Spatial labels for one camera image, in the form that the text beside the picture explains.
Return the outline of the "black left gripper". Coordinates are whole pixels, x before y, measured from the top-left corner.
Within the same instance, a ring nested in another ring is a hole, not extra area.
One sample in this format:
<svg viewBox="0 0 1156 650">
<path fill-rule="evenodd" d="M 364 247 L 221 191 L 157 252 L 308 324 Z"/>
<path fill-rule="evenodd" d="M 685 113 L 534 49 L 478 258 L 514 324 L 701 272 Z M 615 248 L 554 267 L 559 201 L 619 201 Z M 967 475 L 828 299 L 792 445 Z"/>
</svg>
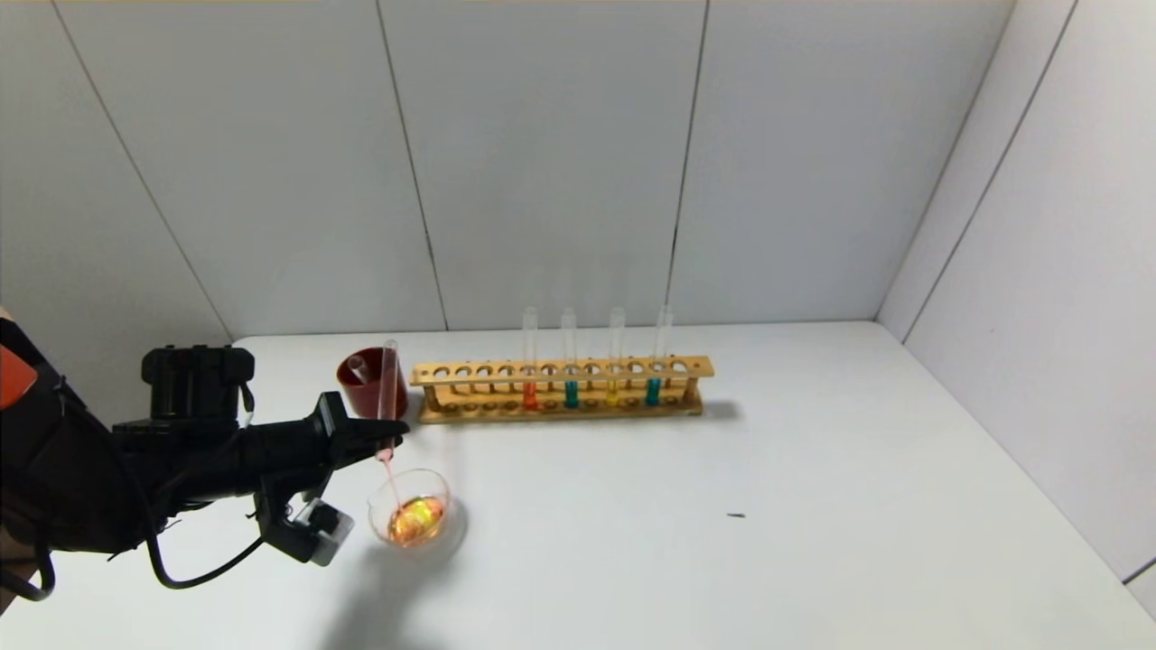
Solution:
<svg viewBox="0 0 1156 650">
<path fill-rule="evenodd" d="M 410 427 L 397 420 L 348 419 L 341 398 L 329 392 L 304 418 L 249 424 L 238 442 L 240 477 L 252 485 L 271 478 L 277 490 L 320 497 L 336 465 L 338 433 L 347 468 L 355 461 L 392 461 Z"/>
</svg>

